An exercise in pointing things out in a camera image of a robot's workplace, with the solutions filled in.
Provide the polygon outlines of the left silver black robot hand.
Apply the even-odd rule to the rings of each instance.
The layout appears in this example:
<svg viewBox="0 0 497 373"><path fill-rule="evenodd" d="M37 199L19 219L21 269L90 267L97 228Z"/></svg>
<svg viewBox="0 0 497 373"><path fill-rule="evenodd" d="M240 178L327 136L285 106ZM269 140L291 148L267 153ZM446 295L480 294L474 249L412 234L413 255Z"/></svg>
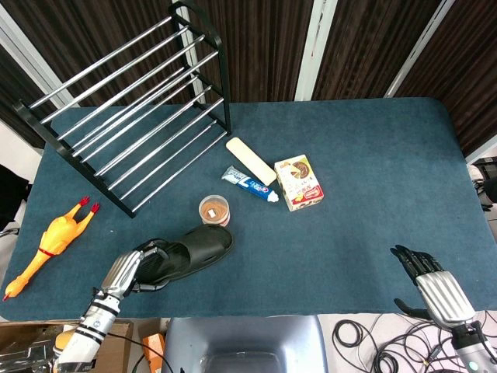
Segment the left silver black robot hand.
<svg viewBox="0 0 497 373"><path fill-rule="evenodd" d="M152 259L159 258L160 263L169 260L165 250L168 244L164 239L151 239L119 255L102 282L102 292L121 301L131 292L152 292L163 289L170 282L165 275L154 271L150 281L143 281L137 279L137 274Z"/></svg>

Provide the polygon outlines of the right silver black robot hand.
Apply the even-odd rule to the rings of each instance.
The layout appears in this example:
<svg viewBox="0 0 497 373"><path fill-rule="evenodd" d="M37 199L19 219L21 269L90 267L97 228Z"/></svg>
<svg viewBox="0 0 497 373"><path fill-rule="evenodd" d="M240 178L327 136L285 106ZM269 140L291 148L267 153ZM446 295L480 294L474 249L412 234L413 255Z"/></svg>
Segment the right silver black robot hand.
<svg viewBox="0 0 497 373"><path fill-rule="evenodd" d="M402 245L392 247L391 252L398 258L426 306L414 309L396 298L394 303L403 313L432 320L445 330L473 322L473 306L453 274L444 270L438 260L428 253L412 251Z"/></svg>

